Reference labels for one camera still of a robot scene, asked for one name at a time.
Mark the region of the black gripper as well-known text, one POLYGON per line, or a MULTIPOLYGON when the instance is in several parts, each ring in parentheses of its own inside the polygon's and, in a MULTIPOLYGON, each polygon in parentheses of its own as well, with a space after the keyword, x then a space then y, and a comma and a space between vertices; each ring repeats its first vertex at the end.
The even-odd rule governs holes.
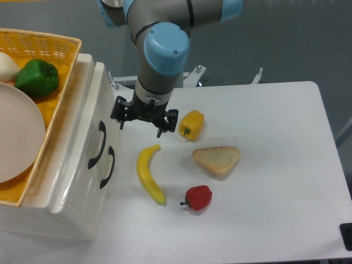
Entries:
POLYGON ((110 118, 119 123, 123 129, 124 123, 132 120, 141 120, 153 123, 157 130, 157 137, 162 133, 175 132, 178 114, 177 109, 166 111, 167 103, 161 105, 149 105, 143 101, 135 100, 128 102, 124 97, 117 96, 111 111, 110 118))

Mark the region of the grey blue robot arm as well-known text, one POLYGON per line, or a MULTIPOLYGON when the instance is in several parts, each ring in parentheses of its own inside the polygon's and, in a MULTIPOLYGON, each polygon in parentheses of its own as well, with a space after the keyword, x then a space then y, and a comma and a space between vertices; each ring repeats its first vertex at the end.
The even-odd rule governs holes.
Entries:
POLYGON ((243 1, 97 1, 107 26, 127 25, 141 65, 130 102, 118 96, 111 119, 141 120, 174 132, 178 110, 167 110, 190 51, 190 31, 236 18, 243 1))

